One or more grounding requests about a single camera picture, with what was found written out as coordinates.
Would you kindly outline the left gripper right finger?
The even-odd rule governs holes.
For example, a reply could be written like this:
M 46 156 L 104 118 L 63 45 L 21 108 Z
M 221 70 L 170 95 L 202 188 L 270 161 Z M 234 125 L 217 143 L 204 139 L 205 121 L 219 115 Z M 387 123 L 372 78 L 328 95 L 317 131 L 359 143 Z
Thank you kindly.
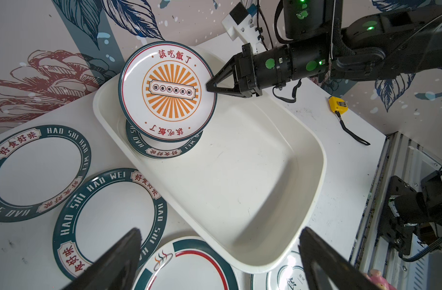
M 299 251 L 311 290 L 378 289 L 309 227 L 299 236 Z

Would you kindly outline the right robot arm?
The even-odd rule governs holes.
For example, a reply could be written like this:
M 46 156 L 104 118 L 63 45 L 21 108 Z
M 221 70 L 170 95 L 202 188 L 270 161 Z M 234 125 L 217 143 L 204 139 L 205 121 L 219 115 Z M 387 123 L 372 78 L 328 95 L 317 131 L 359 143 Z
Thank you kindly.
M 371 81 L 442 68 L 442 6 L 372 14 L 342 26 L 341 1 L 280 1 L 286 35 L 254 54 L 245 44 L 206 83 L 216 94 L 260 96 L 308 77 Z

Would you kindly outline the orange sunburst plate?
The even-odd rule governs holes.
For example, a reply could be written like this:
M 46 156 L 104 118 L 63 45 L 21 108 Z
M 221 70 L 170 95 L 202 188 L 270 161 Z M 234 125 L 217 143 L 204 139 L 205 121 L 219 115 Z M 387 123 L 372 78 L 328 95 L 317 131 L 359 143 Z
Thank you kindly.
M 217 94 L 206 89 L 212 77 L 194 49 L 153 42 L 126 60 L 118 100 L 126 120 L 142 135 L 160 142 L 185 141 L 203 131 L 214 115 Z

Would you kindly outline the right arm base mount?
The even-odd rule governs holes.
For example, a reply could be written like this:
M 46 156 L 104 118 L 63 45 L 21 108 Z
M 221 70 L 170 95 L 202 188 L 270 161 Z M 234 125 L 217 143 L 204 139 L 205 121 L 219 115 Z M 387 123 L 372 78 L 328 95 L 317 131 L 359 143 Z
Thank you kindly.
M 436 170 L 423 178 L 419 192 L 400 177 L 392 176 L 377 235 L 398 251 L 402 261 L 416 262 L 441 248 L 442 236 L 433 242 L 426 242 L 426 248 L 411 255 L 413 236 L 419 236 L 420 226 L 429 223 L 442 227 L 442 170 Z

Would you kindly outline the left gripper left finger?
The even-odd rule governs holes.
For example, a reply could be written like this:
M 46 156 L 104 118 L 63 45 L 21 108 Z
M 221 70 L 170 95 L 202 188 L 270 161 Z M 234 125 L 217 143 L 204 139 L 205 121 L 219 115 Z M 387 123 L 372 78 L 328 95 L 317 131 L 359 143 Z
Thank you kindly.
M 127 232 L 98 261 L 64 288 L 66 290 L 130 290 L 141 254 L 141 232 Z

